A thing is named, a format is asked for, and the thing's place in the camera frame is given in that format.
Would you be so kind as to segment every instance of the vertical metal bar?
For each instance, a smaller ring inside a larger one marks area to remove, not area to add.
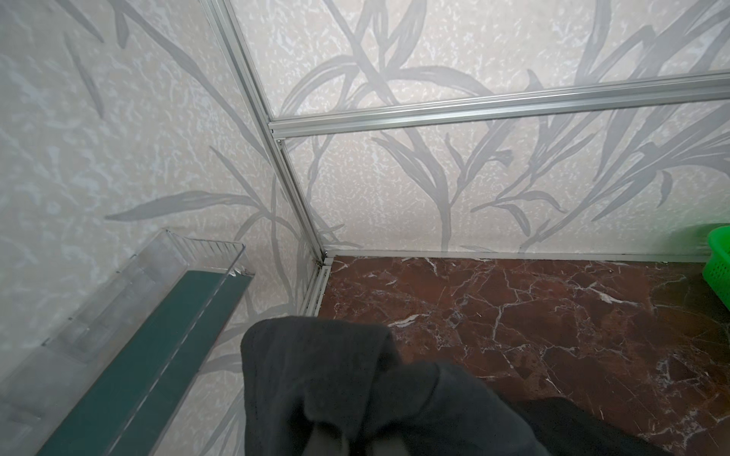
[[[261,83],[253,66],[250,52],[228,0],[201,0],[210,25],[218,38],[223,54],[233,71],[244,102],[255,121],[256,129],[271,159],[279,183],[291,203],[294,214],[304,230],[305,237],[318,261],[324,259],[325,250],[320,242],[312,216],[309,213],[304,193],[297,182],[291,163],[285,156],[281,144],[272,136],[269,121],[271,109],[266,101]]]

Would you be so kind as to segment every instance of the marble floor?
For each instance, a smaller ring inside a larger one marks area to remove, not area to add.
[[[335,258],[321,318],[391,328],[511,400],[562,395],[676,455],[730,455],[730,312],[697,263]]]

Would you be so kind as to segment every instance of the green basket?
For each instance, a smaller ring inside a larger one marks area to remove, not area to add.
[[[730,309],[730,226],[715,228],[707,236],[712,249],[710,261],[704,266],[702,276]]]

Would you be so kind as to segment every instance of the wall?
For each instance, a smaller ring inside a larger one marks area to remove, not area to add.
[[[730,65],[730,1],[233,4],[280,117]],[[331,250],[696,254],[730,220],[728,109],[543,116],[287,147]]]
[[[158,229],[246,243],[256,277],[158,451],[198,454],[242,413],[221,357],[313,273],[200,3],[2,1],[0,74],[0,377]]]

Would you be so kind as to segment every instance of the basket rim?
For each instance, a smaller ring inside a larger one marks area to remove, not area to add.
[[[725,249],[720,246],[720,240],[718,239],[718,237],[725,232],[730,234],[730,225],[721,226],[710,231],[710,234],[707,235],[707,243],[710,245],[713,255],[717,255],[721,260],[730,265],[730,252],[726,252]]]

